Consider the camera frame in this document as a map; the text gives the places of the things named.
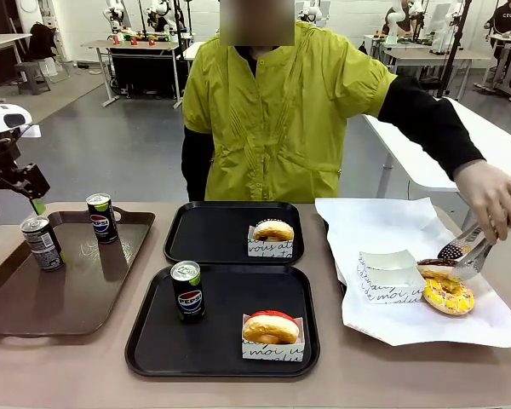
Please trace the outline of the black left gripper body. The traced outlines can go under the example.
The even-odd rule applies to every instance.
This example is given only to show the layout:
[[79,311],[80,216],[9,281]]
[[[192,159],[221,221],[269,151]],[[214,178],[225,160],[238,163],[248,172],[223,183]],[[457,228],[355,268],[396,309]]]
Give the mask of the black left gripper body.
[[11,188],[23,182],[23,171],[15,163],[20,156],[18,137],[0,136],[0,188]]

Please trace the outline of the person's left hand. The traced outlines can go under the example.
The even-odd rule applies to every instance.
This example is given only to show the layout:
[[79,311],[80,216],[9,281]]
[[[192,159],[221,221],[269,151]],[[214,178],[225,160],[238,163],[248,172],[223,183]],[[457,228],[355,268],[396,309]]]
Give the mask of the person's left hand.
[[508,237],[511,228],[511,177],[484,160],[462,165],[453,181],[470,209],[487,241],[495,244]]

